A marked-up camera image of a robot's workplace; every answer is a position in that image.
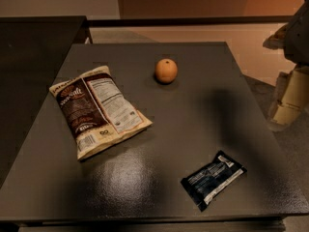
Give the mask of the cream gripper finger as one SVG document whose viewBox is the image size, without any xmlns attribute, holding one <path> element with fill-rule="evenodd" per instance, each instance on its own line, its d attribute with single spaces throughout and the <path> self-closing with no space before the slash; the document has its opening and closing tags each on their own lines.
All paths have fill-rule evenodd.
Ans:
<svg viewBox="0 0 309 232">
<path fill-rule="evenodd" d="M 285 37 L 287 34 L 287 24 L 280 27 L 274 34 L 270 35 L 263 42 L 263 47 L 268 49 L 283 49 L 285 46 Z"/>
<path fill-rule="evenodd" d="M 283 131 L 309 104 L 309 67 L 296 65 L 289 73 L 281 72 L 276 80 L 273 100 L 267 114 L 271 131 Z"/>
</svg>

